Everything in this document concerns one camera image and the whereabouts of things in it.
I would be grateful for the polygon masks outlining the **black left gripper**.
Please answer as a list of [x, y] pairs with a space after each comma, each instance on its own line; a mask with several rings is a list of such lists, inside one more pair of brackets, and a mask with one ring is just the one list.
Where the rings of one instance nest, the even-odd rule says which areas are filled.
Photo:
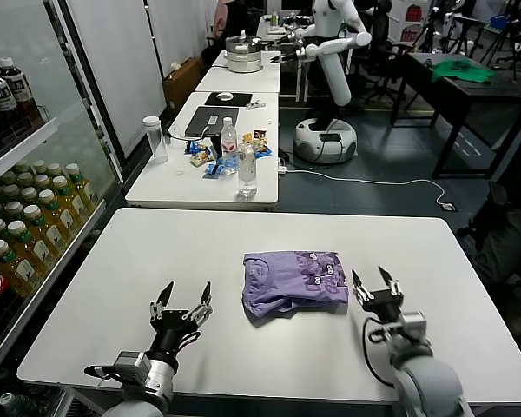
[[203, 289], [199, 304], [194, 309], [189, 312], [187, 310], [165, 310], [174, 284], [171, 281], [159, 293], [156, 301], [149, 304], [150, 324], [155, 330], [151, 351], [180, 352], [200, 337], [197, 324], [203, 324], [212, 314], [210, 281]]

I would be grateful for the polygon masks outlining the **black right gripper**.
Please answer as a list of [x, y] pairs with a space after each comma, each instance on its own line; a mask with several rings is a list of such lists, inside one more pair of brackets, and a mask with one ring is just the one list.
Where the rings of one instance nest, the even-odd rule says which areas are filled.
[[380, 275], [389, 289], [370, 292], [355, 270], [352, 270], [353, 292], [363, 310], [375, 314], [379, 320], [397, 320], [401, 314], [404, 296], [399, 281], [379, 266]]

